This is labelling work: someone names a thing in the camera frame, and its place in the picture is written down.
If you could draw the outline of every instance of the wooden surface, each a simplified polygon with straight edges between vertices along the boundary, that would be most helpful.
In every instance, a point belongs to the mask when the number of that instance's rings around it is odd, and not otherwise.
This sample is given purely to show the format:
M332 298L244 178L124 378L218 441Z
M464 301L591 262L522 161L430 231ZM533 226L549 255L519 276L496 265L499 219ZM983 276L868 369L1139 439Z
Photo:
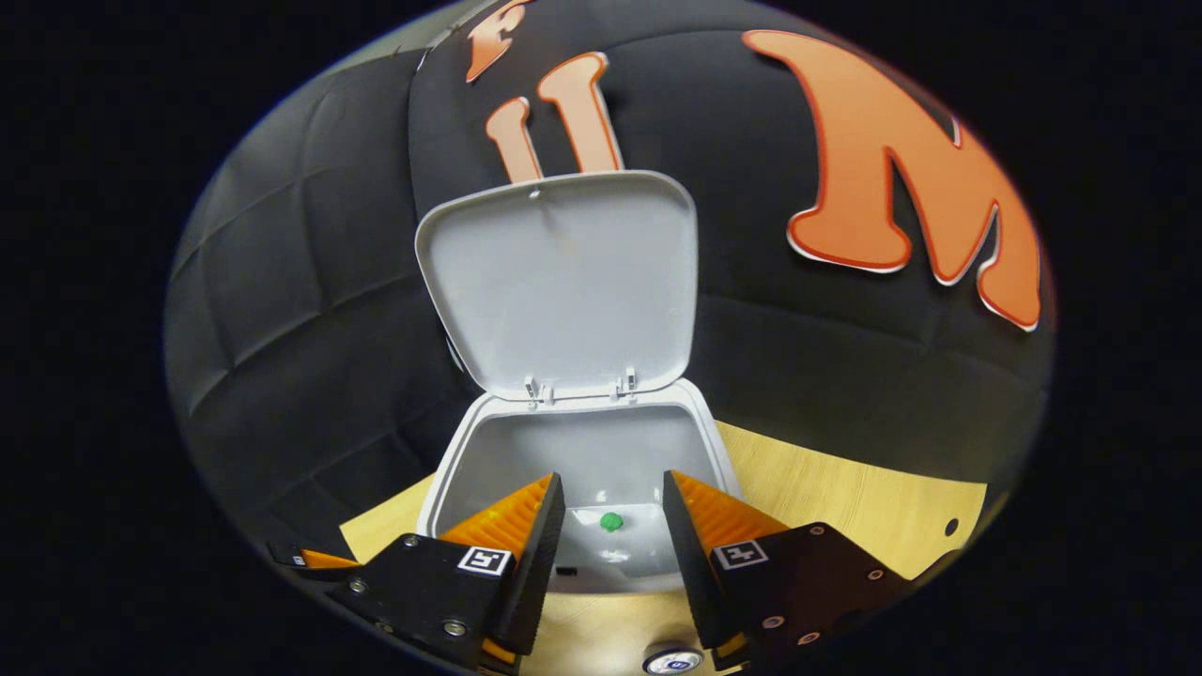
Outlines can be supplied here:
M947 481L863 464L769 439L722 422L744 500L790 527L825 521L898 574L914 579L972 533L984 484ZM433 475L341 526L367 563L417 528ZM944 529L959 521L947 536ZM684 591L661 594L548 593L523 676L639 676L644 648L662 640L701 648ZM709 654L690 674L714 674Z

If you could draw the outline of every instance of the orange letter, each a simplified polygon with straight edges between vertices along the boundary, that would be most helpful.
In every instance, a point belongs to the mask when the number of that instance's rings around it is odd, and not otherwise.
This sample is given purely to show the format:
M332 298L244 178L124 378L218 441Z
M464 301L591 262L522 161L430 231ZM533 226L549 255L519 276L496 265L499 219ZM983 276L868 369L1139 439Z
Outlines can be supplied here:
M484 134L501 152L510 183L542 178L542 167L538 166L538 156L534 154L530 134L525 128L529 114L530 102L525 96L518 96L501 103L484 123Z
M522 4L530 1L510 0L471 29L471 32L468 34L468 38L471 40L471 66L468 69L468 82L480 77L480 73L488 70L488 66L508 51L513 40L502 38L501 31L510 32L522 23L525 17L525 7Z
M957 138L948 142L905 91L827 42L773 30L748 31L743 42L787 65L814 112L819 198L789 221L789 242L798 253L871 272L904 267L910 241L892 221L892 160L918 210L935 279L959 281L996 224L998 244L977 272L977 290L990 310L1035 330L1035 229L1013 186L968 130L957 124Z
M609 109L597 89L608 65L601 52L588 52L559 64L538 82L538 97L559 108L581 173L623 168Z

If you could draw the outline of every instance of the black background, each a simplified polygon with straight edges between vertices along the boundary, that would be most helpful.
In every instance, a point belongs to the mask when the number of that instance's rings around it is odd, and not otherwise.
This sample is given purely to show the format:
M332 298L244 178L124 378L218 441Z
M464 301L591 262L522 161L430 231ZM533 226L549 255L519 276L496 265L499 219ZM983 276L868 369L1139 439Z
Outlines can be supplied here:
M4 650L16 672L423 672L302 597L225 522L171 419L161 313L183 224L242 135L430 7L16 8L32 20L10 43L7 103L20 123L6 134L10 242L31 286L10 295L29 308L35 348L16 360L29 374L16 407L31 432L16 439L28 469L6 476L18 575ZM1179 48L1185 22L1147 5L795 10L912 76L989 140L1031 212L1055 224L1041 233L1063 327L1048 422L1010 506L947 573L807 672L1069 672L1082 660L1124 674L1173 656L1183 627L1150 622L1172 621L1183 601L1123 570L1147 556L1124 535L1150 512L1144 470L1186 452L1172 446L1188 437L1147 422L1190 402L1153 386L1188 342L1155 331L1192 328L1188 313L1159 309L1188 298L1183 261L1197 249L1184 215L1166 218L1186 198L1173 162L1195 63ZM1105 553L1076 551L1082 538Z

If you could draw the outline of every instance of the white plastic container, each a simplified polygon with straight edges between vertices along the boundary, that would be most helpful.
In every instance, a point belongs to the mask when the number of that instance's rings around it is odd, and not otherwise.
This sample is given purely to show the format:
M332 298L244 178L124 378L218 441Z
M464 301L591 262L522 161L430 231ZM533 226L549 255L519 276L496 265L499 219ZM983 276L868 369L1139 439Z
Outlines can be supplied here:
M558 472L567 514L552 592L680 587L664 472L742 498L706 399L680 378L697 304L689 192L647 171L506 185L432 210L416 248L486 390L451 439L418 533L438 536ZM613 533L599 523L609 511L625 522Z

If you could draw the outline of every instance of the container lid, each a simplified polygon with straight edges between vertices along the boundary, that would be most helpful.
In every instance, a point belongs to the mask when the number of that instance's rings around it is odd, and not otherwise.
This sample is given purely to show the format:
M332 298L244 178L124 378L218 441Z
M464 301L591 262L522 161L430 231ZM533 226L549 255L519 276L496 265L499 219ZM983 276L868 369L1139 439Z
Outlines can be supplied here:
M469 195L417 229L417 261L468 373L520 401L659 390L684 373L697 212L649 171Z

